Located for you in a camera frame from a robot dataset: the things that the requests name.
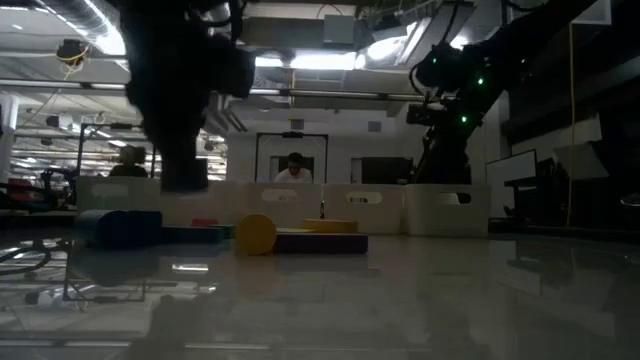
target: person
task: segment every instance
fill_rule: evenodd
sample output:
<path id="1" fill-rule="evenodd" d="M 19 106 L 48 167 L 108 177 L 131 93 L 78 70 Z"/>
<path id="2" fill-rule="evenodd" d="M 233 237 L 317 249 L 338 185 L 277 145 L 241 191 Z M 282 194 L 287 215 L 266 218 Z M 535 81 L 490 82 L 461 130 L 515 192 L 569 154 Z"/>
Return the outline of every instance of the person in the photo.
<path id="1" fill-rule="evenodd" d="M 304 157 L 300 153 L 289 154 L 289 166 L 276 176 L 277 183 L 312 183 L 311 171 L 303 167 Z"/>
<path id="2" fill-rule="evenodd" d="M 120 150 L 120 162 L 111 169 L 109 176 L 132 176 L 132 177 L 149 177 L 147 170 L 142 166 L 136 165 L 133 147 L 126 147 Z"/>

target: cable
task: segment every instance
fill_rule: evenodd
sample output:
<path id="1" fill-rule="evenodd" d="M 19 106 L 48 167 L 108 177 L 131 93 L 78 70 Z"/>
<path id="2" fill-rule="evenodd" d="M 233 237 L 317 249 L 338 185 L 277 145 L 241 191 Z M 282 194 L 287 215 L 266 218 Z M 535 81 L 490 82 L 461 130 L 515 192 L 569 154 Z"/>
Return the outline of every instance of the cable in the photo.
<path id="1" fill-rule="evenodd" d="M 20 255 L 20 254 L 24 254 L 24 253 L 28 253 L 28 252 L 39 252 L 44 254 L 44 258 L 37 263 L 36 265 L 32 265 L 32 266 L 26 266 L 20 269 L 12 269 L 12 270 L 0 270 L 0 276 L 6 276 L 6 275 L 16 275 L 16 274 L 24 274 L 24 273 L 29 273 L 29 272 L 33 272 L 36 271 L 38 269 L 43 268 L 45 265 L 47 265 L 47 263 L 49 263 L 49 261 L 51 261 L 51 253 L 54 251 L 64 251 L 67 252 L 69 250 L 70 246 L 69 244 L 66 243 L 66 240 L 59 240 L 56 242 L 56 245 L 53 247 L 46 247 L 44 246 L 44 244 L 42 243 L 42 241 L 33 241 L 31 246 L 28 247 L 24 247 L 24 248 L 20 248 L 18 250 L 14 250 L 11 251 L 8 254 L 5 254 L 3 256 L 0 257 L 0 264 L 7 261 L 7 260 L 11 260 L 13 258 L 15 258 L 16 256 Z"/>
<path id="2" fill-rule="evenodd" d="M 569 148 L 569 201 L 567 204 L 567 227 L 571 226 L 571 208 L 573 206 L 574 148 L 576 145 L 576 77 L 575 51 L 573 46 L 573 24 L 569 24 L 569 77 L 571 81 L 571 147 Z"/>
<path id="3" fill-rule="evenodd" d="M 420 65 L 420 63 L 417 63 L 415 65 L 413 65 L 413 67 L 411 68 L 411 70 L 409 71 L 409 82 L 411 83 L 411 87 L 413 88 L 413 90 L 419 94 L 424 96 L 424 94 L 422 93 L 422 91 L 420 90 L 420 88 L 418 88 L 418 86 L 416 85 L 416 80 L 413 78 L 413 74 L 416 72 L 416 70 L 418 69 L 418 65 Z"/>
<path id="4" fill-rule="evenodd" d="M 451 19 L 449 19 L 449 25 L 447 25 L 447 30 L 444 31 L 444 35 L 442 36 L 442 40 L 440 43 L 444 43 L 453 28 L 453 23 L 456 21 L 456 15 L 458 15 L 458 7 L 460 6 L 460 1 L 456 1 L 455 5 L 453 5 L 453 12 L 451 13 Z"/>
<path id="5" fill-rule="evenodd" d="M 534 7 L 531 7 L 531 8 L 526 8 L 526 7 L 523 7 L 523 6 L 521 6 L 519 4 L 516 4 L 513 1 L 509 1 L 509 0 L 500 0 L 500 2 L 505 4 L 508 7 L 512 8 L 512 9 L 520 11 L 520 12 L 536 11 L 536 10 L 540 9 L 541 7 L 543 7 L 544 5 L 546 5 L 546 4 L 540 4 L 538 6 L 534 6 Z"/>
<path id="6" fill-rule="evenodd" d="M 38 251 L 44 254 L 44 258 L 37 263 L 36 265 L 32 265 L 32 266 L 25 266 L 19 269 L 12 269 L 12 270 L 0 270 L 0 276 L 6 276 L 6 275 L 16 275 L 16 274 L 24 274 L 24 273 L 28 273 L 28 272 L 33 272 L 36 271 L 38 269 L 43 268 L 45 265 L 47 265 L 49 263 L 49 261 L 51 261 L 51 251 L 49 249 L 47 249 L 46 247 L 42 247 L 42 248 L 36 248 L 36 247 L 26 247 L 26 248 L 21 248 L 15 251 L 12 251 L 8 254 L 5 254 L 3 256 L 0 257 L 0 264 L 7 261 L 7 260 L 11 260 L 13 258 L 15 258 L 16 256 L 20 255 L 20 254 L 24 254 L 24 253 L 28 253 L 28 252 L 33 252 L 33 251 Z"/>
<path id="7" fill-rule="evenodd" d="M 51 101 L 51 99 L 52 99 L 56 94 L 58 94 L 59 92 L 60 92 L 60 89 L 58 89 L 58 90 L 54 91 L 53 93 L 51 93 L 51 95 L 49 96 L 49 98 L 48 98 L 44 103 L 42 103 L 42 105 L 38 108 L 38 110 L 36 110 L 36 112 L 35 112 L 35 113 L 33 113 L 33 115 L 31 115 L 31 117 L 30 117 L 27 121 L 25 121 L 25 122 L 24 122 L 22 125 L 20 125 L 20 126 L 16 126 L 16 130 L 20 129 L 20 128 L 21 128 L 21 127 L 23 127 L 23 126 L 26 126 L 28 123 L 30 123 L 30 122 L 31 122 L 31 120 L 33 120 L 36 116 L 38 116 L 38 114 L 40 113 L 40 111 L 42 111 L 42 109 L 44 109 L 44 107 L 45 107 L 45 106 L 47 106 L 47 104 L 49 103 L 49 101 Z"/>
<path id="8" fill-rule="evenodd" d="M 332 7 L 332 8 L 334 8 L 334 9 L 336 9 L 336 11 L 337 11 L 340 15 L 344 16 L 344 14 L 342 13 L 342 11 L 341 11 L 337 6 L 335 6 L 335 5 L 333 5 L 333 4 L 322 4 L 322 6 L 320 6 L 320 9 L 318 9 L 318 13 L 316 14 L 316 19 L 319 19 L 319 18 L 320 18 L 320 12 L 322 12 L 322 9 L 324 9 L 327 5 L 331 6 L 331 7 Z"/>

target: glossy floor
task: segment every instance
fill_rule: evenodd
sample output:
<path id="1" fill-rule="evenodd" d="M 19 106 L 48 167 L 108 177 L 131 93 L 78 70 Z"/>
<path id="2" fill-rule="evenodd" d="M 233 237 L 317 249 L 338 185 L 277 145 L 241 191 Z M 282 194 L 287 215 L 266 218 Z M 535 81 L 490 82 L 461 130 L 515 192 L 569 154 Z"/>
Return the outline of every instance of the glossy floor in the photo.
<path id="1" fill-rule="evenodd" d="M 65 259 L 36 277 L 0 278 L 0 358 L 640 354 L 640 247 L 374 237 L 361 257 L 238 258 L 229 246 L 183 246 L 75 249 L 68 267 Z M 75 301 L 62 301 L 64 289 Z"/>

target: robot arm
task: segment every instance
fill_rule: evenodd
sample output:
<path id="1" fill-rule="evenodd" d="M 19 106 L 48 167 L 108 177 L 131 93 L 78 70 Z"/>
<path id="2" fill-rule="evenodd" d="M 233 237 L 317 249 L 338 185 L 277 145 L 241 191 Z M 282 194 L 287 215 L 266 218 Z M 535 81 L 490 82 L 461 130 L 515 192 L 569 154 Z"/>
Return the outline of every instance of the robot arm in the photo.
<path id="1" fill-rule="evenodd" d="M 422 85 L 437 88 L 437 98 L 443 92 L 456 95 L 437 99 L 437 107 L 426 99 L 424 106 L 409 112 L 408 123 L 431 127 L 416 182 L 469 182 L 466 144 L 485 114 L 504 90 L 517 83 L 553 36 L 596 1 L 549 0 L 488 40 L 463 50 L 445 41 L 433 47 L 410 76 L 415 72 Z"/>
<path id="2" fill-rule="evenodd" d="M 236 48 L 242 0 L 111 0 L 120 11 L 131 80 L 127 97 L 143 116 L 143 129 L 163 157 L 162 189 L 207 187 L 206 161 L 196 160 L 211 91 L 249 95 L 255 58 Z M 226 18 L 217 19 L 219 13 Z M 230 37 L 216 32 L 229 24 Z"/>

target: white wall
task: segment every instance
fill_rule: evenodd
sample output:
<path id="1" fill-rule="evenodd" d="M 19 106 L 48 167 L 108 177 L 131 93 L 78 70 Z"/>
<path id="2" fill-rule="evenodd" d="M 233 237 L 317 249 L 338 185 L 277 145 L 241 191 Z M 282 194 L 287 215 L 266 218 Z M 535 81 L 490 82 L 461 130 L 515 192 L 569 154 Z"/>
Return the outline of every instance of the white wall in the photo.
<path id="1" fill-rule="evenodd" d="M 254 180 L 256 135 L 232 135 L 227 139 L 227 180 Z M 313 156 L 315 181 L 324 182 L 324 140 L 321 138 L 282 139 L 262 137 L 259 153 L 258 181 L 269 181 L 269 162 L 272 156 L 286 156 L 291 152 Z M 392 138 L 329 137 L 329 168 L 327 180 L 332 184 L 351 183 L 351 159 L 360 157 L 398 156 Z"/>
<path id="2" fill-rule="evenodd" d="M 594 116 L 576 123 L 575 143 L 583 144 L 588 141 L 602 140 L 602 131 L 600 129 L 600 118 Z M 553 150 L 571 145 L 571 127 L 566 127 L 525 140 L 523 142 L 513 144 L 512 152 L 519 154 L 528 150 L 535 149 L 538 161 L 553 157 Z"/>

